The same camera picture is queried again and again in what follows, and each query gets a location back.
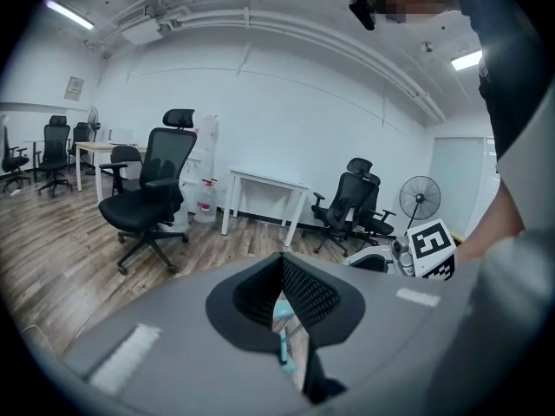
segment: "black electric fan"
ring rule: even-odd
[[[98,132],[99,129],[101,129],[101,124],[98,121],[98,109],[96,109],[95,107],[90,108],[90,112],[88,113],[87,123],[88,123],[88,140],[91,142],[95,142],[96,133]],[[94,176],[96,174],[94,154],[93,154],[93,160],[91,164],[93,165],[93,167],[87,172],[85,172],[85,174],[87,174],[88,176]]]
[[[440,207],[440,202],[440,187],[430,177],[416,176],[407,180],[399,193],[401,209],[410,217],[407,230],[413,220],[431,218]]]

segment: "white desk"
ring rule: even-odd
[[[239,202],[241,200],[241,180],[254,180],[255,182],[260,182],[262,184],[267,185],[274,185],[280,186],[282,188],[286,188],[291,190],[289,195],[289,200],[287,201],[287,207],[285,208],[284,219],[281,221],[281,226],[285,226],[287,222],[287,212],[291,207],[291,201],[294,197],[295,192],[299,192],[299,199],[297,201],[297,206],[295,208],[295,212],[293,213],[293,217],[291,218],[291,225],[289,226],[289,232],[287,233],[287,238],[285,239],[285,246],[291,245],[291,240],[293,238],[293,234],[295,234],[295,229],[297,228],[298,219],[301,216],[301,210],[303,209],[304,201],[306,200],[306,194],[309,190],[309,187],[301,182],[290,182],[287,180],[276,179],[273,177],[265,176],[264,174],[258,174],[255,172],[245,171],[238,168],[230,168],[231,177],[229,180],[229,185],[227,186],[227,193],[225,194],[225,211],[224,211],[224,222],[222,224],[222,234],[227,234],[227,227],[229,224],[229,213],[232,209],[232,197],[233,197],[233,188],[235,186],[235,182],[238,181],[239,188],[237,198],[235,199],[234,208],[233,208],[233,216],[237,217],[237,212],[239,208]]]
[[[111,143],[96,143],[96,142],[76,142],[75,143],[75,172],[77,172],[77,191],[81,190],[81,151],[86,150],[92,154],[111,153],[117,145]],[[147,149],[144,146],[135,146],[140,153],[145,153]],[[101,169],[99,168],[98,155],[94,158],[95,162],[95,183],[96,183],[96,198],[98,203],[102,201],[102,182],[101,182]]]

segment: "person's arm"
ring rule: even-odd
[[[491,205],[468,239],[457,249],[459,263],[482,257],[504,237],[517,236],[524,230],[522,219],[511,193],[501,180]]]

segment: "ceiling vent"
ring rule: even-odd
[[[118,28],[121,28],[122,26],[131,24],[131,23],[136,23],[139,20],[142,20],[146,17],[152,18],[153,13],[154,11],[150,6],[143,6],[142,8],[138,8],[133,12],[129,12],[129,14],[126,14],[122,18],[119,18],[118,20],[115,21],[115,24]]]

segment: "ceiling light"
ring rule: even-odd
[[[453,59],[451,61],[451,64],[453,65],[453,68],[455,68],[457,71],[460,71],[461,69],[477,65],[480,62],[481,58],[482,51],[476,51],[472,54],[467,54],[459,57],[458,59]]]
[[[56,2],[53,2],[52,0],[47,0],[45,3],[52,10],[54,10],[56,12],[59,12],[63,16],[66,16],[67,18],[70,18],[74,22],[79,23],[81,26],[83,26],[87,29],[92,29],[94,27],[94,25],[91,22],[88,22],[83,17],[78,16],[75,12],[72,12],[72,11],[68,10],[67,8],[64,8],[63,6],[61,6],[60,4],[58,4]]]

